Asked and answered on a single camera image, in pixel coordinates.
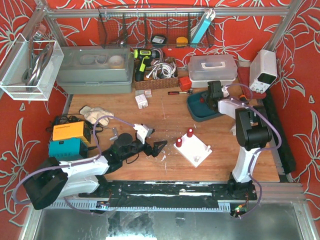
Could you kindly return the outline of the white mesh hanging basket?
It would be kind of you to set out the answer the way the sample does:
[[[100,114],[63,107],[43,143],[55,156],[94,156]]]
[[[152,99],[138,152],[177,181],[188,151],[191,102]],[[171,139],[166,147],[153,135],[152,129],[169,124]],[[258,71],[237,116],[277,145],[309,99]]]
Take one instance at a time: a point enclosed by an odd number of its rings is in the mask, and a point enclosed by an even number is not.
[[[0,68],[0,89],[16,101],[48,101],[61,67],[64,53],[56,40],[34,40],[21,34],[14,40]]]

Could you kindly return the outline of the yellow box device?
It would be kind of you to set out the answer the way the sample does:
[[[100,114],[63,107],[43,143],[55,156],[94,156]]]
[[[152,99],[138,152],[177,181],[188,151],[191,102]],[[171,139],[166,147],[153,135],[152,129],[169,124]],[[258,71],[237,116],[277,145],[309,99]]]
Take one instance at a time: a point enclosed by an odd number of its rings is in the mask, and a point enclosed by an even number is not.
[[[65,123],[53,127],[52,140],[61,141],[79,138],[84,143],[91,143],[91,130],[84,121]]]

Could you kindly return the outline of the red large spring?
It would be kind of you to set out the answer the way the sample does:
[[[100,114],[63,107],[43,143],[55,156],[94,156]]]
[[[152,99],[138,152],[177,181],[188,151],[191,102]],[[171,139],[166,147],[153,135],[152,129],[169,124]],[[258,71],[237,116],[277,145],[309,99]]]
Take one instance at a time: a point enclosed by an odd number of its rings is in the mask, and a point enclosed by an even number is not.
[[[188,132],[187,132],[187,134],[186,134],[187,137],[188,137],[188,138],[191,138],[191,137],[193,136],[193,134],[194,134],[194,130],[193,130],[192,128],[189,128],[189,129],[188,129]]]

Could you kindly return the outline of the aluminium frame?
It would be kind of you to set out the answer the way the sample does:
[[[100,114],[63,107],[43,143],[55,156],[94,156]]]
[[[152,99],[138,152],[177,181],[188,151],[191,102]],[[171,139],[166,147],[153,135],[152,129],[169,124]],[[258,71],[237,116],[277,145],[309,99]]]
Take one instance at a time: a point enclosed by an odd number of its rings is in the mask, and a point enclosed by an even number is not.
[[[278,29],[275,31],[274,36],[270,39],[268,46],[273,46],[279,39],[280,34],[283,33],[288,26],[289,21],[294,17],[297,12],[300,0],[292,0],[287,6],[250,6],[250,7],[204,7],[195,5],[184,6],[165,6],[164,4],[157,3],[155,7],[150,5],[138,8],[137,6],[128,7],[121,5],[119,8],[99,7],[99,8],[86,8],[86,9],[53,9],[49,8],[44,0],[40,0],[36,6],[30,20],[24,27],[21,36],[24,38],[29,37],[30,31],[35,25],[45,19],[48,22],[51,32],[56,37],[58,43],[62,46],[67,44],[65,37],[59,29],[56,19],[83,19],[83,18],[98,18],[106,14],[151,14],[152,16],[160,14],[164,16],[181,16],[203,14],[205,10],[212,9],[215,11],[217,17],[256,17],[256,16],[281,16],[282,22],[279,24]]]

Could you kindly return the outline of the yellow tape measure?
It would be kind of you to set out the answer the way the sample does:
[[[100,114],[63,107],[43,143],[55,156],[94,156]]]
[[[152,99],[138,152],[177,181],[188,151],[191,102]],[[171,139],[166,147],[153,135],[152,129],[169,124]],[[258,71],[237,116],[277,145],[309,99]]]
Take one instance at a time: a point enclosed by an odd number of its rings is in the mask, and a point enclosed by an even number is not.
[[[188,38],[184,36],[179,36],[176,38],[176,47],[177,48],[184,48],[187,47],[189,44]]]

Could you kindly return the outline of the orange black screwdriver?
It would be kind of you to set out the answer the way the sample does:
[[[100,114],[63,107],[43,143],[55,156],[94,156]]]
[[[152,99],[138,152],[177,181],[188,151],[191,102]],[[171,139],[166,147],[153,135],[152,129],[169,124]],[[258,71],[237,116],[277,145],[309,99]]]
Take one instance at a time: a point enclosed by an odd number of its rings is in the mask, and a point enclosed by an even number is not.
[[[240,95],[239,96],[239,100],[242,101],[242,102],[247,102],[248,101],[248,99],[246,98],[245,95]]]

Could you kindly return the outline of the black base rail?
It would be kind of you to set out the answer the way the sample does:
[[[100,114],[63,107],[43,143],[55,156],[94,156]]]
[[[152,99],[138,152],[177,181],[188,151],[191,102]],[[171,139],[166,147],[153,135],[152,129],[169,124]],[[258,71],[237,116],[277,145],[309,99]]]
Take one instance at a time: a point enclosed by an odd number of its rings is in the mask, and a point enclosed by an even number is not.
[[[93,193],[80,198],[106,200],[111,207],[146,208],[217,208],[219,201],[257,200],[254,186],[231,193],[225,182],[185,181],[104,181]]]

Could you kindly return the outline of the teal plastic tray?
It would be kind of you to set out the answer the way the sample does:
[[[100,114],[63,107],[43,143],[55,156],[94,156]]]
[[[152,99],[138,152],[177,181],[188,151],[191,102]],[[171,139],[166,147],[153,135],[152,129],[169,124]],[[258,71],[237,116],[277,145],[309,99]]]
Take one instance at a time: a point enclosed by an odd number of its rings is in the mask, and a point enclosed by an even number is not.
[[[186,100],[187,109],[192,119],[198,123],[222,116],[221,113],[210,109],[205,102],[200,102],[200,99],[204,99],[203,94],[206,96],[206,91],[191,94]]]

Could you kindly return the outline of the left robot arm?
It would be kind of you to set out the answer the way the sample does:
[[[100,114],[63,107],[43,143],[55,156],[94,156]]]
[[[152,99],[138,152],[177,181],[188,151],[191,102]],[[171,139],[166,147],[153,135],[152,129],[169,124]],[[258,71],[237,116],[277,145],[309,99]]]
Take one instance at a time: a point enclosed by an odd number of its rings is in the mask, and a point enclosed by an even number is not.
[[[57,199],[94,193],[103,185],[102,176],[117,171],[124,161],[141,152],[157,157],[167,143],[163,140],[150,145],[129,133],[122,133],[100,155],[74,161],[58,161],[55,157],[46,159],[22,185],[33,208],[42,210]]]

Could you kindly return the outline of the green cordless drill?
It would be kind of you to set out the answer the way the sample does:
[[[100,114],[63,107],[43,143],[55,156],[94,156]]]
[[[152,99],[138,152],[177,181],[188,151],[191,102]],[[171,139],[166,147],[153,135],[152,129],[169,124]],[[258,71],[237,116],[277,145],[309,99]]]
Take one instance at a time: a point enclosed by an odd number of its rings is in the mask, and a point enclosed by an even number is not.
[[[133,51],[133,57],[139,60],[135,68],[135,80],[141,82],[144,80],[146,68],[151,65],[153,59],[160,58],[160,52],[156,49],[136,48]]]

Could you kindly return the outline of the white power supply unit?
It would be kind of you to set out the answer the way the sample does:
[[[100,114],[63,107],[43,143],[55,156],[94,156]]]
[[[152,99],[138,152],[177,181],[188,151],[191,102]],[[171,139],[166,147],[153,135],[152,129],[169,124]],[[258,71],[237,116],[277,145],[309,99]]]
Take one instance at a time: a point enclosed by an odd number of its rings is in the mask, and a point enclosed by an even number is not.
[[[249,68],[249,88],[263,94],[278,76],[276,53],[261,49]]]

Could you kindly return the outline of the black round tape measure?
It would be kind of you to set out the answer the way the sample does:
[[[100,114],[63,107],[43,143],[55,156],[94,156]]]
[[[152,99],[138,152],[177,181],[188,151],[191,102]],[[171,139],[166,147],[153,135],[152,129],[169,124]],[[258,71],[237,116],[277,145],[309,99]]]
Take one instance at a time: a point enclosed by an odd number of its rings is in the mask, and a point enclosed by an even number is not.
[[[153,35],[150,43],[154,48],[163,48],[167,44],[167,38],[161,34]]]

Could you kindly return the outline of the teal box device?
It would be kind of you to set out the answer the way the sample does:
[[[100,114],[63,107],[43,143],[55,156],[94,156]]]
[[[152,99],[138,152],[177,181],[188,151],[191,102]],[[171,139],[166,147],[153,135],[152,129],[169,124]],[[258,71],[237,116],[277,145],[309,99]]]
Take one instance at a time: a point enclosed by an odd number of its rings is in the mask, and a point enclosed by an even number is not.
[[[56,140],[49,143],[49,157],[61,161],[73,161],[88,157],[88,146],[80,138]]]

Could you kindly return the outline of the red small box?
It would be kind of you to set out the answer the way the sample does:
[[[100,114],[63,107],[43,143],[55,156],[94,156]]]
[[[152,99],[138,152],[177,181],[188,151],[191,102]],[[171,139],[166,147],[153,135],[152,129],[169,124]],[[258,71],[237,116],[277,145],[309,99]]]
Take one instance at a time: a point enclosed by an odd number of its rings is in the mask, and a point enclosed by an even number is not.
[[[192,87],[192,82],[189,76],[180,77],[178,80],[181,91],[187,91]]]

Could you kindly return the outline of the red handled small tool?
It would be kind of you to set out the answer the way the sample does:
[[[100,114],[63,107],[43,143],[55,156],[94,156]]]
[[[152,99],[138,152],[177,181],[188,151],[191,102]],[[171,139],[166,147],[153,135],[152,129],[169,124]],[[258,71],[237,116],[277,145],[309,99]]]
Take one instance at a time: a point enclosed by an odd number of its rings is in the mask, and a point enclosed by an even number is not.
[[[187,91],[168,91],[168,95],[189,94]]]

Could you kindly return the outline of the white clear toolbox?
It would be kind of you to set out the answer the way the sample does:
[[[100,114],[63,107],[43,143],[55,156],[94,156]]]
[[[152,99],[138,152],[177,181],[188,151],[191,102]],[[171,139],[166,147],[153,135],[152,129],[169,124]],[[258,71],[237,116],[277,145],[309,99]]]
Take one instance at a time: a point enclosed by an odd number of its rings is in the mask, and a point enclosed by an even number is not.
[[[238,75],[238,67],[231,54],[196,55],[188,63],[188,74],[192,88],[206,88],[210,81],[229,85]]]

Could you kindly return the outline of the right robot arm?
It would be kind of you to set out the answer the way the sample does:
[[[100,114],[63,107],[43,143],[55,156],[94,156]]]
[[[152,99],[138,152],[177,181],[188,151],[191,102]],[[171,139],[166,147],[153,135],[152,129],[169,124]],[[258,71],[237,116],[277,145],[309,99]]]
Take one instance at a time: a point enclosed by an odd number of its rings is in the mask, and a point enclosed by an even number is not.
[[[202,97],[211,110],[235,120],[235,136],[240,148],[236,165],[227,181],[227,193],[238,199],[254,189],[253,171],[257,158],[272,139],[265,108],[250,106],[244,100],[231,97],[218,80],[207,83],[207,91]]]

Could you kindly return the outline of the white work glove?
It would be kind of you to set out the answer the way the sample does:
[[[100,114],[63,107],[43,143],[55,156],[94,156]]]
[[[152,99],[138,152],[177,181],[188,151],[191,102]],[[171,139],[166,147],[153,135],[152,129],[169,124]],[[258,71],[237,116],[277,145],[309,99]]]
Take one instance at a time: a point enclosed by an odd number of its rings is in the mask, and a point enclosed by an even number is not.
[[[83,106],[79,110],[79,113],[93,125],[103,116],[115,116],[112,112],[109,112],[102,107],[90,107],[88,105]]]

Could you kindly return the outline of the grey plastic storage box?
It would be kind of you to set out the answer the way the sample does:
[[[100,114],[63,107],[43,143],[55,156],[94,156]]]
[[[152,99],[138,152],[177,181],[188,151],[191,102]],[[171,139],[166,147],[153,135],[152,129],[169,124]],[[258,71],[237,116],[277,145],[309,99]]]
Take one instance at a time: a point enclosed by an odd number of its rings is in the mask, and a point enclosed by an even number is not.
[[[129,48],[65,46],[56,83],[71,95],[132,92],[134,58]]]

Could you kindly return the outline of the brown wicker basket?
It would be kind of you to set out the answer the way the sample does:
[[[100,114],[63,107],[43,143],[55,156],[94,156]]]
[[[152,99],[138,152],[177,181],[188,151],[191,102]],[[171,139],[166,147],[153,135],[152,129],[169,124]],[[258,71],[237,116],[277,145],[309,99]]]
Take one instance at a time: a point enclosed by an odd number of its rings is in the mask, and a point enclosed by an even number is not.
[[[133,76],[133,85],[136,90],[156,90],[156,89],[166,89],[179,86],[178,70],[175,70],[174,77],[162,78],[162,79],[149,79],[143,81],[136,81],[135,76]]]

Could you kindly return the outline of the white base plate with pegs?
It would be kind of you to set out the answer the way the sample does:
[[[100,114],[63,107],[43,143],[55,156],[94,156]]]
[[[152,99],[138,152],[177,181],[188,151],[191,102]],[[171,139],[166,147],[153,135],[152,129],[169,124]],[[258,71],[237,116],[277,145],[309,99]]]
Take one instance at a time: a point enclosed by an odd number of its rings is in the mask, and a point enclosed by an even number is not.
[[[176,147],[176,141],[173,146],[195,168],[213,152],[211,146],[203,143],[195,134],[192,137],[187,137],[186,133],[180,138],[182,139],[182,146]]]

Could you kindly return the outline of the blue white board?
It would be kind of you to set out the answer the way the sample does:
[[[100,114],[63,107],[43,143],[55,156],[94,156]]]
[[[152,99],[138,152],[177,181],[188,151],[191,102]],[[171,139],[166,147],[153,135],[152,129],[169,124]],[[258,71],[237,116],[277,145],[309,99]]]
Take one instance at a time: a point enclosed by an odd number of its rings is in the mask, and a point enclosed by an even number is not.
[[[202,39],[203,35],[211,25],[212,21],[216,17],[216,12],[213,8],[208,8],[204,11],[201,19],[193,27],[190,31],[190,46],[195,48],[197,47],[198,43]]]

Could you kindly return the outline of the grey metal bracket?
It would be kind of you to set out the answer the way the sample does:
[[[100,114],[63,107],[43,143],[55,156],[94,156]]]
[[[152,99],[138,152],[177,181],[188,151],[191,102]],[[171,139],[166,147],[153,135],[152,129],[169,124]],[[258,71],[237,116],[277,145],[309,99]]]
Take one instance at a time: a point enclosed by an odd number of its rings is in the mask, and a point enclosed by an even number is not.
[[[113,127],[113,128],[112,128],[112,137],[110,137],[109,140],[110,140],[110,141],[115,141],[115,140],[118,139],[118,137],[119,137],[119,135],[118,135],[118,130],[117,130],[116,127]]]

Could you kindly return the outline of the white power adapter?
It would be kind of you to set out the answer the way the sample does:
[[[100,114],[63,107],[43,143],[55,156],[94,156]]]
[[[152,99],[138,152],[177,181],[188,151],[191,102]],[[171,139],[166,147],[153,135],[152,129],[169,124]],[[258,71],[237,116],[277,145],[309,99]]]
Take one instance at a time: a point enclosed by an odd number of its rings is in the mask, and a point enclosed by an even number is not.
[[[148,105],[149,105],[148,100],[144,94],[140,94],[140,95],[135,96],[135,101],[136,101],[139,109],[144,109],[144,108],[148,107]]]

